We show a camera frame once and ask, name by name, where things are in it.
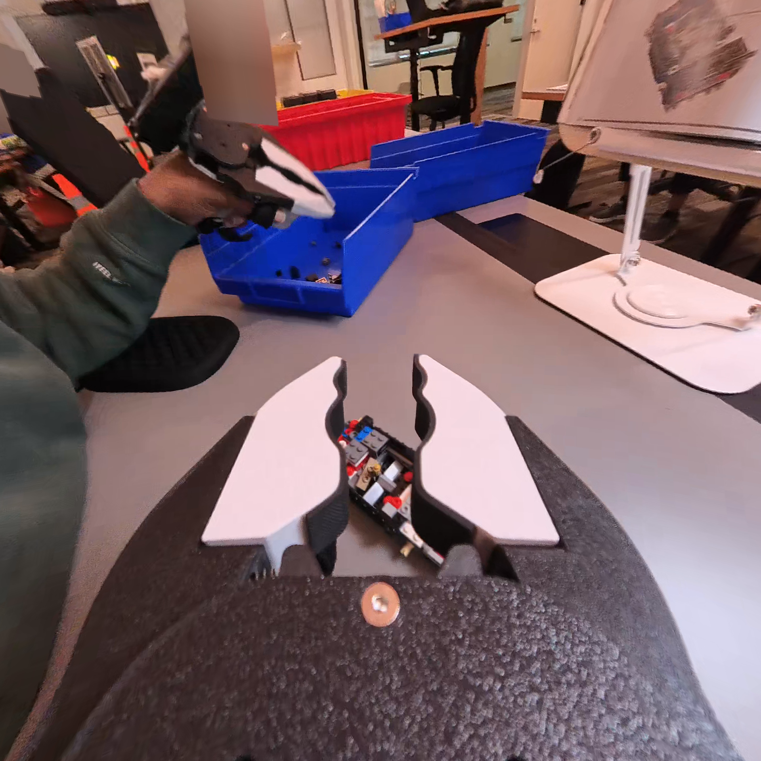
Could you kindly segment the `person's left forearm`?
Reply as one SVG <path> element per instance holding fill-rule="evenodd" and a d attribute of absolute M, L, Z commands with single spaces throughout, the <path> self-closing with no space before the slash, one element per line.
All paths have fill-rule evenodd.
<path fill-rule="evenodd" d="M 175 254 L 194 236 L 136 180 L 73 224 L 34 270 L 3 272 L 2 384 L 72 381 L 126 350 L 154 314 Z"/>

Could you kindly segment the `open instruction booklet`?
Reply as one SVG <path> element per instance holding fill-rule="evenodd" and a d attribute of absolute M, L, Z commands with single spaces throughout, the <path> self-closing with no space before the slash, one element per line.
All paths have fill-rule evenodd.
<path fill-rule="evenodd" d="M 602 2 L 558 124 L 587 155 L 759 188 L 760 2 Z"/>

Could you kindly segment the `partly built lego car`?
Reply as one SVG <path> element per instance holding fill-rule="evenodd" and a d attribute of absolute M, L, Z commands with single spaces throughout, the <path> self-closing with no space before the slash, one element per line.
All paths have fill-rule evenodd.
<path fill-rule="evenodd" d="M 379 428 L 368 415 L 347 421 L 338 444 L 346 455 L 354 506 L 394 538 L 402 556 L 415 553 L 440 568 L 444 557 L 413 527 L 414 450 Z"/>

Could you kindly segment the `black mesh office chair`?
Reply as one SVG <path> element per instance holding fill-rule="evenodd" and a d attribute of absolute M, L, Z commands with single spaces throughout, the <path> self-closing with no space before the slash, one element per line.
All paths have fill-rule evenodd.
<path fill-rule="evenodd" d="M 34 72 L 40 95 L 2 90 L 14 133 L 97 208 L 109 204 L 145 170 L 49 69 Z"/>

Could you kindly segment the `person's left hand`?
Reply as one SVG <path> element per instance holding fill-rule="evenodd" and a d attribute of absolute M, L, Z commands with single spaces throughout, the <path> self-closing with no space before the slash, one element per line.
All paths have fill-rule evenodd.
<path fill-rule="evenodd" d="M 191 164 L 181 151 L 162 155 L 137 183 L 141 194 L 164 214 L 191 227 L 205 219 L 237 227 L 252 213 L 252 202 L 230 191 Z"/>

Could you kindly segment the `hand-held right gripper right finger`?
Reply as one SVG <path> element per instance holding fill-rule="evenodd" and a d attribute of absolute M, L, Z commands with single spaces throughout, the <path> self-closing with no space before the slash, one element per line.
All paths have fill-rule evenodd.
<path fill-rule="evenodd" d="M 502 547 L 556 549 L 561 536 L 507 413 L 426 354 L 413 357 L 412 522 L 441 556 L 471 546 L 482 565 Z"/>

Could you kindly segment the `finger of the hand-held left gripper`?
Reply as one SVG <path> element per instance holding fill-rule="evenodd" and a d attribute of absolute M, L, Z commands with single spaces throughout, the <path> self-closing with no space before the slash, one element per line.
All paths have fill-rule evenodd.
<path fill-rule="evenodd" d="M 267 131 L 260 133 L 256 182 L 290 199 L 291 215 L 327 220 L 336 212 L 336 203 L 327 187 Z"/>
<path fill-rule="evenodd" d="M 294 217 L 294 199 L 286 192 L 271 188 L 244 189 L 242 199 L 249 202 L 251 210 L 243 224 L 255 224 L 268 229 L 277 225 L 288 225 Z"/>

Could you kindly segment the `black swivel office chair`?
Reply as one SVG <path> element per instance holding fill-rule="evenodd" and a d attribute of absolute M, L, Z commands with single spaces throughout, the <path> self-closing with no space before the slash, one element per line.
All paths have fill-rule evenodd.
<path fill-rule="evenodd" d="M 423 67 L 423 71 L 430 71 L 433 77 L 435 94 L 431 97 L 419 97 L 417 51 L 410 51 L 413 95 L 410 116 L 413 130 L 420 129 L 420 117 L 430 120 L 431 132 L 437 125 L 444 125 L 454 118 L 458 118 L 461 125 L 470 123 L 476 109 L 476 70 L 486 30 L 502 14 L 503 11 L 499 8 L 488 8 L 456 14 L 433 11 L 427 17 L 418 18 L 413 15 L 413 25 L 425 33 L 434 31 L 438 34 L 454 30 L 459 34 L 451 66 L 436 64 Z"/>

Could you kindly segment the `red plastic bin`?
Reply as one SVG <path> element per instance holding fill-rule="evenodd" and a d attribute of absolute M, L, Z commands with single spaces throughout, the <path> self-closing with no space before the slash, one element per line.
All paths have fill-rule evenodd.
<path fill-rule="evenodd" d="M 370 159 L 371 148 L 404 138 L 409 94 L 369 93 L 284 108 L 275 126 L 263 126 L 311 170 Z"/>

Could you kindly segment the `blue plastic bin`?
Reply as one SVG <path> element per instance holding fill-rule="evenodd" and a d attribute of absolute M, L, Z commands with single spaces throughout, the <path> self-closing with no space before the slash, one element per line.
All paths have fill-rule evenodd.
<path fill-rule="evenodd" d="M 242 241 L 201 234 L 214 283 L 244 304 L 351 317 L 413 234 L 416 174 L 413 166 L 319 172 L 336 202 L 332 218 L 300 217 L 283 230 L 248 224 L 237 231 Z M 342 244 L 342 285 L 275 277 L 286 253 L 310 241 Z"/>
<path fill-rule="evenodd" d="M 533 179 L 549 130 L 487 120 L 374 145 L 370 168 L 414 166 L 415 222 L 522 195 Z"/>

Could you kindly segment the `white book stand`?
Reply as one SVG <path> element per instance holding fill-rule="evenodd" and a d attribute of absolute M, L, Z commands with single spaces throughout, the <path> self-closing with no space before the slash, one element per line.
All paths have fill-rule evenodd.
<path fill-rule="evenodd" d="M 620 254 L 539 281 L 535 295 L 696 389 L 744 394 L 760 382 L 760 306 L 640 256 L 650 166 L 630 169 Z"/>

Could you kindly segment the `small lego bricks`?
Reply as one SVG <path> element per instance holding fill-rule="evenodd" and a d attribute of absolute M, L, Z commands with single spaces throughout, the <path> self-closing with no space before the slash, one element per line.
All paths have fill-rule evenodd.
<path fill-rule="evenodd" d="M 310 241 L 299 249 L 287 252 L 285 263 L 275 267 L 274 275 L 279 279 L 322 285 L 342 285 L 342 244 L 337 241 L 328 243 Z"/>

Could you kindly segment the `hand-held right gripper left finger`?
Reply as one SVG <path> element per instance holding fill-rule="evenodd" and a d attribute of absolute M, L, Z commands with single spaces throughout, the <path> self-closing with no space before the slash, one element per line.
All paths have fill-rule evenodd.
<path fill-rule="evenodd" d="M 343 446 L 347 365 L 329 357 L 272 395 L 254 415 L 202 533 L 206 547 L 264 548 L 271 569 L 306 546 L 334 569 L 348 526 Z"/>

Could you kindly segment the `black standing desk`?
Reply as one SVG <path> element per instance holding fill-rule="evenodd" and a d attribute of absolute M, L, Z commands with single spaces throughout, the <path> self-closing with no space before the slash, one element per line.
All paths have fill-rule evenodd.
<path fill-rule="evenodd" d="M 519 2 L 442 2 L 437 7 L 426 2 L 404 2 L 405 11 L 397 9 L 397 2 L 375 2 L 380 33 L 386 52 L 405 50 L 409 53 L 410 92 L 413 102 L 420 99 L 419 54 L 424 48 L 438 44 L 438 38 L 456 31 L 476 33 L 476 64 L 474 86 L 480 99 L 485 89 L 487 66 L 487 29 L 496 22 L 512 21 L 521 11 Z"/>

